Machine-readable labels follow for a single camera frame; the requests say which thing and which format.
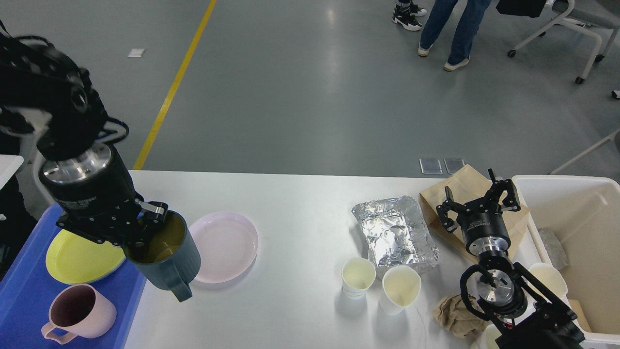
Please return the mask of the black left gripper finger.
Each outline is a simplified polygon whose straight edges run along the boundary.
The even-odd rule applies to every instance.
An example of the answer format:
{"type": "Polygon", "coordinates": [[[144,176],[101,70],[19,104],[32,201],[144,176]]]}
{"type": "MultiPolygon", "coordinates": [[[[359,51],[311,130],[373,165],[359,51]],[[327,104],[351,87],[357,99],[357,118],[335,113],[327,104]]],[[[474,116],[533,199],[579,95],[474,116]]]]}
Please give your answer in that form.
{"type": "Polygon", "coordinates": [[[131,202],[131,243],[148,243],[163,227],[168,214],[164,202],[131,202]]]}
{"type": "Polygon", "coordinates": [[[121,247],[136,261],[146,257],[146,223],[141,216],[60,216],[56,225],[86,240],[121,247]]]}

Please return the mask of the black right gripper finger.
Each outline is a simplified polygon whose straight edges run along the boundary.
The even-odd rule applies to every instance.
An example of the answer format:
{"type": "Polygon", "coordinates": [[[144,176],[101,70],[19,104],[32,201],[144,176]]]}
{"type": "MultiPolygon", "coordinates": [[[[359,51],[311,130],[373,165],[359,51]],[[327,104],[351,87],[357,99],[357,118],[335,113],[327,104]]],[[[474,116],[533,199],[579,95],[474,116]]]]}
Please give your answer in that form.
{"type": "Polygon", "coordinates": [[[492,184],[484,195],[484,208],[494,213],[520,211],[521,204],[513,181],[499,179],[491,168],[488,173],[492,184]]]}
{"type": "Polygon", "coordinates": [[[459,224],[454,219],[449,218],[448,212],[456,212],[458,215],[465,214],[468,212],[468,207],[453,200],[452,191],[449,186],[445,186],[444,190],[445,199],[441,204],[436,206],[436,212],[442,227],[448,233],[453,233],[457,228],[459,228],[459,224]]]}

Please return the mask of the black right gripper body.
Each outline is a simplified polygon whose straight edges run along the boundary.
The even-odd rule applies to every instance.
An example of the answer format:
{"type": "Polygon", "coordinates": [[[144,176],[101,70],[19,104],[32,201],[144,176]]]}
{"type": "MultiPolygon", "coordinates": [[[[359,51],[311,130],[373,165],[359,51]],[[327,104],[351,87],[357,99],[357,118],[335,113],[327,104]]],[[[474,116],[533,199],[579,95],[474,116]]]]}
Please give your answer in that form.
{"type": "Polygon", "coordinates": [[[473,256],[499,252],[507,256],[511,240],[502,212],[467,211],[458,214],[465,249],[473,256]]]}

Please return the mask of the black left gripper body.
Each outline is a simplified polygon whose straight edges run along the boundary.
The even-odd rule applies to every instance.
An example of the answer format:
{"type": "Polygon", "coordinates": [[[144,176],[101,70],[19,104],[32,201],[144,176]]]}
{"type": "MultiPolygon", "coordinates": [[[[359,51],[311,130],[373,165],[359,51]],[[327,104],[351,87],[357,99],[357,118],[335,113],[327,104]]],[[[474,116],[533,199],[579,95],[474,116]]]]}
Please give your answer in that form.
{"type": "Polygon", "coordinates": [[[79,157],[44,161],[38,179],[69,217],[103,228],[141,214],[129,172],[113,145],[97,142],[79,157]]]}

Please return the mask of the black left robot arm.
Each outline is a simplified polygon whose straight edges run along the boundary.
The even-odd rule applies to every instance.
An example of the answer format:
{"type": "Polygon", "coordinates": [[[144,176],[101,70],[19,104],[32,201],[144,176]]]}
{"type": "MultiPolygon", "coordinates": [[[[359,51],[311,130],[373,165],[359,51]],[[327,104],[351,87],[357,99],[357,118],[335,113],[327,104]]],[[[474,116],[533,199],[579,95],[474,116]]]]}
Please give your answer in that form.
{"type": "Polygon", "coordinates": [[[107,113],[89,71],[45,38],[2,33],[1,106],[49,114],[37,140],[44,159],[37,177],[63,210],[56,225],[121,247],[135,265],[146,263],[168,205],[135,190],[115,147],[129,127],[107,113]]]}

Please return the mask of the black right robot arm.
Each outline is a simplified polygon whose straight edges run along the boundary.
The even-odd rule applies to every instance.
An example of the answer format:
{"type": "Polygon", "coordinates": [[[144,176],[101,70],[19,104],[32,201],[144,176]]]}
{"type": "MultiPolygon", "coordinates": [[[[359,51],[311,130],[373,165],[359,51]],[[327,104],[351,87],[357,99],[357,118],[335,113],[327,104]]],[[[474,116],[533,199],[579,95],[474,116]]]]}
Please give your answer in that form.
{"type": "Polygon", "coordinates": [[[518,212],[521,205],[513,181],[488,172],[491,185],[482,197],[461,204],[445,186],[445,198],[435,208],[441,226],[448,233],[459,228],[466,251],[478,259],[459,281],[465,308],[496,326],[501,349],[580,349],[585,335],[575,324],[576,313],[510,261],[512,242],[503,213],[518,212]]]}

